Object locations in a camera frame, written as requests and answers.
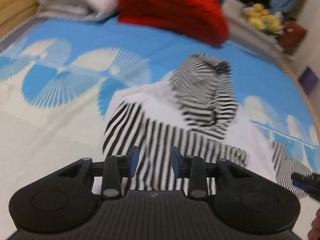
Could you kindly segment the black white striped garment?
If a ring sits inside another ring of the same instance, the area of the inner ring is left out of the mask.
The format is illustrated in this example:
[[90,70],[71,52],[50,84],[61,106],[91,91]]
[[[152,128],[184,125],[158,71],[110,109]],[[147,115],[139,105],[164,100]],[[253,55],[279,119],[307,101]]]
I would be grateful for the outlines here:
[[175,177],[170,150],[215,163],[225,158],[303,198],[294,173],[311,171],[287,155],[282,142],[266,140],[239,108],[228,62],[189,55],[167,81],[114,94],[106,112],[103,156],[139,148],[135,176],[123,179],[131,190],[187,191],[188,180]]

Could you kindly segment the purple box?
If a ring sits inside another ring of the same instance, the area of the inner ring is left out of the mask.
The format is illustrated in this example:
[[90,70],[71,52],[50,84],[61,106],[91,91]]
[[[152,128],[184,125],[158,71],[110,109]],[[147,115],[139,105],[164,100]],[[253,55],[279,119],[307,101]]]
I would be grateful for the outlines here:
[[319,77],[309,66],[307,66],[299,76],[298,82],[304,90],[304,93],[309,95],[319,83]]

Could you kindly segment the blue cream patterned bed mat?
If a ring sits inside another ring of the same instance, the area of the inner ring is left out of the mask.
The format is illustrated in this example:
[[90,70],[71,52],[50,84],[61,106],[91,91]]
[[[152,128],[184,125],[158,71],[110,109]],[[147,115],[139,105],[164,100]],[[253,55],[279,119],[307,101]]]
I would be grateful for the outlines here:
[[82,158],[103,161],[110,102],[121,90],[169,80],[192,54],[228,62],[239,108],[268,141],[319,171],[311,115],[284,66],[251,40],[210,46],[156,28],[48,20],[1,53],[1,239],[16,226],[15,192]]

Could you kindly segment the dark red plush toy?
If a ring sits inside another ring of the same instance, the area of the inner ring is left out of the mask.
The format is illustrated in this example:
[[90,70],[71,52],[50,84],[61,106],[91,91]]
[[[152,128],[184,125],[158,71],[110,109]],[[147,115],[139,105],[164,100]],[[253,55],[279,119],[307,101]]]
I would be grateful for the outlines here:
[[292,55],[303,42],[308,31],[295,21],[283,23],[283,35],[278,40],[278,44],[285,54]]

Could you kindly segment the yellow plush toys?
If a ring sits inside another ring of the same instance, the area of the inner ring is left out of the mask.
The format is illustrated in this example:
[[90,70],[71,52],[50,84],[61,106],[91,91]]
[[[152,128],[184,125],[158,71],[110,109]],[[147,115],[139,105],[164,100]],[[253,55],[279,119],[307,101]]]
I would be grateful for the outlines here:
[[261,3],[246,6],[242,15],[252,28],[270,35],[280,35],[283,32],[283,15],[280,11],[272,14]]

